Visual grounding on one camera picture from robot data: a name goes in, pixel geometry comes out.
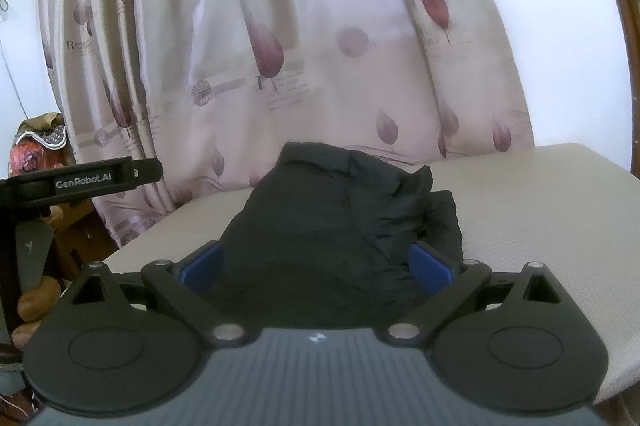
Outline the left hand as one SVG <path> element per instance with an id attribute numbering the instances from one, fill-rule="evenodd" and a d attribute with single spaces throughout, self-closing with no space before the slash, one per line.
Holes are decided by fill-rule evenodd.
<path id="1" fill-rule="evenodd" d="M 43 276 L 38 287 L 22 295 L 17 304 L 17 313 L 23 323 L 12 333 L 12 342 L 17 349 L 25 349 L 29 339 L 38 330 L 60 297 L 60 283 L 50 276 Z"/>

